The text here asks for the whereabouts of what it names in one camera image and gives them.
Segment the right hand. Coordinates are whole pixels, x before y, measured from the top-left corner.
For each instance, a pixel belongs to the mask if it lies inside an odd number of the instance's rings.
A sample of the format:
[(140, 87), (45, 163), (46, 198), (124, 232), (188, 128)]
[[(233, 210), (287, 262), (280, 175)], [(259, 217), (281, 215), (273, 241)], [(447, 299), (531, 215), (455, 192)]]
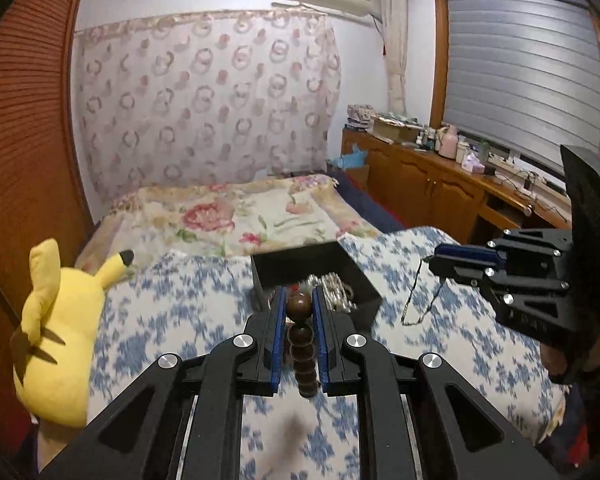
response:
[(572, 379), (600, 389), (600, 335), (581, 332), (560, 339), (546, 337), (539, 348), (542, 365), (553, 382)]

